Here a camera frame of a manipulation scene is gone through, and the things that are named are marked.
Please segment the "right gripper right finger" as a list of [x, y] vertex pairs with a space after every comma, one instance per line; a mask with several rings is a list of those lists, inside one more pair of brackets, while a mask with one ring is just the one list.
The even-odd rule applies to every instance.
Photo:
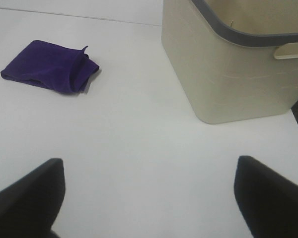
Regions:
[[234, 196], [255, 238], [298, 238], [298, 185], [251, 156], [238, 158]]

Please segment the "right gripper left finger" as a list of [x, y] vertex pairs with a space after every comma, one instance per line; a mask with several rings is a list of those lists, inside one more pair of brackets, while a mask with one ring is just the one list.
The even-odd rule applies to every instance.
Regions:
[[56, 238], [66, 192], [62, 159], [52, 158], [0, 191], [0, 238]]

